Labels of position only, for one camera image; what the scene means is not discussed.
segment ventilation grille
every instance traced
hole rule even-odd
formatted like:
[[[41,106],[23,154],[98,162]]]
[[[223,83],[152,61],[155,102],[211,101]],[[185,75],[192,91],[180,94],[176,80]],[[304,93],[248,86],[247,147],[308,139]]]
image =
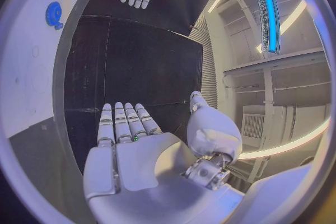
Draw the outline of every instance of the ventilation grille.
[[[242,135],[254,138],[261,138],[264,127],[264,115],[243,114]]]
[[[217,82],[209,30],[204,13],[197,19],[189,38],[203,45],[202,96],[209,106],[217,109]]]

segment blue light bar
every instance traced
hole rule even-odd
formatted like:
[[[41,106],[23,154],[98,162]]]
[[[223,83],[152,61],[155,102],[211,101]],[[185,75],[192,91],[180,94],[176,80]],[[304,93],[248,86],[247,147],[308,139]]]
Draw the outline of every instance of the blue light bar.
[[[269,20],[269,47],[268,51],[275,53],[277,51],[277,25],[276,14],[274,12],[273,0],[266,0],[268,20]]]

